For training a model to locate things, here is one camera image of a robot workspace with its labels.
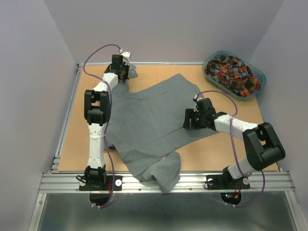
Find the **aluminium front rail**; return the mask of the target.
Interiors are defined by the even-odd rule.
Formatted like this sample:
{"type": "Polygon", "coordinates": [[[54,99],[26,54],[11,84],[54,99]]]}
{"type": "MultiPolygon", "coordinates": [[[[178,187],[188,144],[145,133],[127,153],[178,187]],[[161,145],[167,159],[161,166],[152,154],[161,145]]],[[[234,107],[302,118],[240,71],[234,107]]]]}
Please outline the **aluminium front rail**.
{"type": "MultiPolygon", "coordinates": [[[[212,177],[214,172],[184,172],[180,173],[179,182],[170,191],[171,193],[213,193],[226,192],[227,189],[209,190],[205,188],[205,182],[212,177]]],[[[160,193],[155,181],[139,182],[131,174],[120,172],[122,176],[122,189],[115,193],[160,193]]],[[[261,173],[253,173],[245,183],[237,187],[241,192],[287,192],[295,191],[295,185],[289,172],[265,172],[265,187],[263,188],[263,177],[261,173]]],[[[79,181],[74,174],[44,174],[41,178],[39,193],[82,193],[79,189],[79,181]]]]}

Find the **aluminium back rail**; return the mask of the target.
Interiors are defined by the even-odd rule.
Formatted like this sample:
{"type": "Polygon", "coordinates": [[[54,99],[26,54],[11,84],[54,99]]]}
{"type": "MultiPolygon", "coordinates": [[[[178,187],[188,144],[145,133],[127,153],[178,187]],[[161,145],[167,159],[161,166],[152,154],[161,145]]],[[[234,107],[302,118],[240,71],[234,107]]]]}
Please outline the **aluminium back rail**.
{"type": "MultiPolygon", "coordinates": [[[[131,62],[133,65],[203,65],[204,62],[131,62]]],[[[110,63],[87,63],[87,66],[109,65],[110,63]]]]}

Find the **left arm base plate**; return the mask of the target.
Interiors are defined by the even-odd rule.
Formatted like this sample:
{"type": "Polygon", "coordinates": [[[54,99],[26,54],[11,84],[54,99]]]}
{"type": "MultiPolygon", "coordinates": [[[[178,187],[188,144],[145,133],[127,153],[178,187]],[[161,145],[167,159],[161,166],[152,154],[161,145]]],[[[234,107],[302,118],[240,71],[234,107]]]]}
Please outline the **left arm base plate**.
{"type": "Polygon", "coordinates": [[[121,191],[122,190],[122,176],[113,177],[113,175],[106,176],[106,184],[90,184],[86,183],[85,176],[77,175],[76,179],[79,181],[79,190],[80,191],[111,191],[112,186],[114,187],[113,191],[121,191]]]}

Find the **teal plastic basket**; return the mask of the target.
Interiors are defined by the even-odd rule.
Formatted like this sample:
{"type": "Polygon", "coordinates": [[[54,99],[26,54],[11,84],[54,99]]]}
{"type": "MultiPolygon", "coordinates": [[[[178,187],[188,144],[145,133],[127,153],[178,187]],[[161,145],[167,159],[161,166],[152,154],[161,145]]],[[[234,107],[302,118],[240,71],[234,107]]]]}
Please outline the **teal plastic basket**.
{"type": "Polygon", "coordinates": [[[237,100],[245,101],[245,100],[249,100],[249,99],[255,97],[255,96],[263,89],[263,87],[265,86],[265,84],[266,84],[266,77],[265,77],[265,75],[263,74],[262,71],[260,71],[259,69],[257,69],[256,67],[252,66],[251,64],[249,64],[248,62],[244,61],[244,60],[241,59],[241,58],[239,58],[239,59],[241,59],[241,60],[251,69],[251,71],[252,71],[252,73],[253,73],[253,76],[254,76],[255,78],[257,78],[257,80],[259,80],[260,83],[261,83],[260,90],[257,91],[257,92],[252,93],[250,96],[248,96],[248,97],[246,97],[246,98],[239,97],[239,96],[237,96],[236,94],[232,93],[231,91],[229,91],[229,90],[223,88],[220,84],[218,84],[217,82],[215,82],[214,80],[212,80],[209,76],[207,76],[207,75],[205,74],[205,71],[204,71],[205,65],[206,65],[211,59],[215,59],[215,58],[219,57],[219,56],[222,55],[222,54],[224,54],[224,55],[231,55],[231,56],[234,56],[234,57],[236,57],[236,58],[239,58],[238,56],[236,56],[236,55],[234,55],[234,54],[232,54],[232,53],[230,53],[230,52],[228,52],[228,51],[218,51],[218,52],[212,54],[208,59],[206,59],[206,61],[205,61],[205,62],[203,63],[203,65],[202,65],[202,71],[203,71],[203,74],[205,75],[205,79],[206,79],[208,82],[210,82],[211,84],[213,84],[215,87],[217,87],[219,90],[221,90],[221,91],[223,91],[223,92],[229,94],[230,96],[232,96],[233,98],[235,98],[235,99],[237,99],[237,100]]]}

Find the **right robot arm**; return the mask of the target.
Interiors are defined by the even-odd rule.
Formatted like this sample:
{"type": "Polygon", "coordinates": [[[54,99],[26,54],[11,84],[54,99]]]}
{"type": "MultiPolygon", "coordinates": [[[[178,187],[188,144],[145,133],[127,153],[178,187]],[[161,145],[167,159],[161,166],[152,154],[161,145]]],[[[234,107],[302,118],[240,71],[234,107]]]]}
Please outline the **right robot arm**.
{"type": "Polygon", "coordinates": [[[203,129],[229,134],[244,143],[246,157],[235,160],[235,164],[223,169],[222,174],[214,175],[207,181],[208,189],[234,189],[249,185],[243,180],[254,171],[262,171],[268,166],[283,160],[285,150],[270,123],[248,123],[233,118],[225,112],[216,112],[209,98],[197,100],[193,109],[185,110],[183,128],[203,129]]]}

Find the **grey long sleeve shirt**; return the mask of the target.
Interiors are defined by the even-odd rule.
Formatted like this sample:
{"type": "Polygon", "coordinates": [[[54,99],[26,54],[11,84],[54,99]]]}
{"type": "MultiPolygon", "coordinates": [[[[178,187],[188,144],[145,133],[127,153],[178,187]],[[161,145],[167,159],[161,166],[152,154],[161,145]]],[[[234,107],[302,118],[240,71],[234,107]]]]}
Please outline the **grey long sleeve shirt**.
{"type": "Polygon", "coordinates": [[[194,106],[192,98],[200,92],[197,66],[162,66],[136,80],[163,76],[167,78],[138,92],[131,92],[128,82],[114,87],[106,138],[137,180],[156,181],[161,192],[168,193],[180,180],[177,150],[214,131],[183,128],[185,110],[194,106]]]}

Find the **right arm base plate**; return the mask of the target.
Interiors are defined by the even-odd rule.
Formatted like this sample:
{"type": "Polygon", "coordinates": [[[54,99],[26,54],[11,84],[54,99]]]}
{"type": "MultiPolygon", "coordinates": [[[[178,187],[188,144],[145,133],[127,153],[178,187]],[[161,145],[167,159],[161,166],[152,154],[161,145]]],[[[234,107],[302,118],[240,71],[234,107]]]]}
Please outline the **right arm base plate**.
{"type": "Polygon", "coordinates": [[[220,190],[222,192],[233,192],[235,190],[250,189],[249,182],[244,183],[247,178],[233,179],[228,174],[207,175],[205,180],[205,188],[208,190],[220,190]]]}

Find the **aluminium rail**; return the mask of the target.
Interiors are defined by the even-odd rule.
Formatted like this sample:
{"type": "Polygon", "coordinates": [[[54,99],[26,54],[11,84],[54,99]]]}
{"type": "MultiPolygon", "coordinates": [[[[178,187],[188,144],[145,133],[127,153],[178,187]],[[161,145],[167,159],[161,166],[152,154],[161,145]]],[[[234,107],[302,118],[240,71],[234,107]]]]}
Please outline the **aluminium rail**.
{"type": "MultiPolygon", "coordinates": [[[[204,62],[131,62],[133,65],[203,65],[204,62]]],[[[87,66],[109,65],[110,63],[87,63],[87,66]]]]}
{"type": "MultiPolygon", "coordinates": [[[[205,188],[205,182],[212,177],[214,172],[184,172],[180,173],[179,182],[170,191],[171,193],[213,193],[226,192],[227,189],[209,190],[205,188]]],[[[120,172],[122,176],[122,189],[115,193],[160,193],[155,181],[139,182],[131,174],[120,172]]],[[[265,172],[265,187],[263,188],[263,177],[261,173],[253,173],[245,183],[237,187],[241,192],[287,192],[295,191],[295,185],[289,172],[265,172]]],[[[79,189],[79,181],[74,174],[44,174],[41,178],[39,193],[82,193],[79,189]]]]}

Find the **plaid long sleeve shirt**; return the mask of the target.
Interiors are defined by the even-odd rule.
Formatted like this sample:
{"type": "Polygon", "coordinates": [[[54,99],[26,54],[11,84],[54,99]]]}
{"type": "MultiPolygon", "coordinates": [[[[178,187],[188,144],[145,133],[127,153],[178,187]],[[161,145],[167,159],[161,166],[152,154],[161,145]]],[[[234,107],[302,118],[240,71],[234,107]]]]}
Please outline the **plaid long sleeve shirt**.
{"type": "Polygon", "coordinates": [[[204,68],[205,74],[239,97],[246,98],[260,90],[261,83],[251,69],[239,58],[220,55],[211,59],[204,68]]]}

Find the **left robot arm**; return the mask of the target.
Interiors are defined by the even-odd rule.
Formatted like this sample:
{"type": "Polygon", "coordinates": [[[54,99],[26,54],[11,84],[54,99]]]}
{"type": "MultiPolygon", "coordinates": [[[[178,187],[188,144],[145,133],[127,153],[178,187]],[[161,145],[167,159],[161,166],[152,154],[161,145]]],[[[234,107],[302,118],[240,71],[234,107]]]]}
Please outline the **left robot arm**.
{"type": "Polygon", "coordinates": [[[131,53],[128,51],[112,55],[112,61],[100,82],[84,94],[84,118],[90,134],[90,150],[83,176],[77,176],[81,191],[109,189],[112,182],[106,175],[104,159],[105,133],[111,117],[112,89],[128,79],[131,53]]]}

